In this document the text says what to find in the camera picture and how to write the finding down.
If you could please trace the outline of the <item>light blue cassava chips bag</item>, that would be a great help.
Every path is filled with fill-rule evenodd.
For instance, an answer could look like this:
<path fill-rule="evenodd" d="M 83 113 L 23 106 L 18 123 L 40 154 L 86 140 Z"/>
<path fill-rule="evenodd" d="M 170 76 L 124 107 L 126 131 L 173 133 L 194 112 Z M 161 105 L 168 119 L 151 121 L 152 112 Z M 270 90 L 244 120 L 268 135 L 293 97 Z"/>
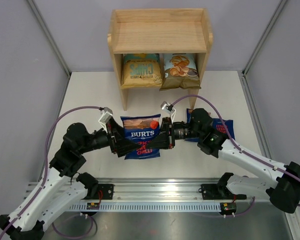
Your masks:
<path fill-rule="evenodd" d="M 164 53 L 163 81 L 160 90 L 201 89 L 194 53 Z"/>

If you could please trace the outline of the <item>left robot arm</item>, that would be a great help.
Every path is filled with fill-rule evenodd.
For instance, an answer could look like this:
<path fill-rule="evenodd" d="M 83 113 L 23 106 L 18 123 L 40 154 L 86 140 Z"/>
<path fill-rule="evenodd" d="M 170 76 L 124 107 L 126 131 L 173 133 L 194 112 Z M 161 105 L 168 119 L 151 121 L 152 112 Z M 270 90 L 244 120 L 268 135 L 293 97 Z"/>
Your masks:
<path fill-rule="evenodd" d="M 49 225 L 73 203 L 102 197 L 98 180 L 78 171 L 86 162 L 84 153 L 107 147 L 122 157 L 140 145 L 126 139 L 123 127 L 113 118 L 93 133 L 88 133 L 83 123 L 71 124 L 43 179 L 15 211 L 0 215 L 2 233 L 12 240 L 40 240 Z"/>

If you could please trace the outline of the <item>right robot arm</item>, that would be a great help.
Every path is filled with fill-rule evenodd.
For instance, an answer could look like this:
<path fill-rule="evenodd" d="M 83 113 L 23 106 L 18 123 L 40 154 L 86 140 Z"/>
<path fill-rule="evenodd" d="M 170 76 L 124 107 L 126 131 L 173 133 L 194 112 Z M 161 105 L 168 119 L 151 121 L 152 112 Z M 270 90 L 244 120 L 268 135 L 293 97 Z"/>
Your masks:
<path fill-rule="evenodd" d="M 213 128 L 213 119 L 203 108 L 192 111 L 190 121 L 162 119 L 159 134 L 146 145 L 148 149 L 173 149 L 177 140 L 198 138 L 197 146 L 206 155 L 233 163 L 254 177 L 225 173 L 218 181 L 222 198 L 246 195 L 269 200 L 279 210 L 293 214 L 300 205 L 300 165 L 284 164 L 243 148 L 225 133 Z"/>

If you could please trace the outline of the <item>tan kettle chips bag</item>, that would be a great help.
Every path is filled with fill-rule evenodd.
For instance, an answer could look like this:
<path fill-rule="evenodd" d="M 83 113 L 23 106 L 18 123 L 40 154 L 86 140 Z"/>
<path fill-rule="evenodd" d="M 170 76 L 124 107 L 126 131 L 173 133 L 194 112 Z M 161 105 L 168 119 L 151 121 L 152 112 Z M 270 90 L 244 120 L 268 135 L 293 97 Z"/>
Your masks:
<path fill-rule="evenodd" d="M 160 87 L 162 82 L 158 53 L 127 53 L 124 55 L 122 89 Z"/>

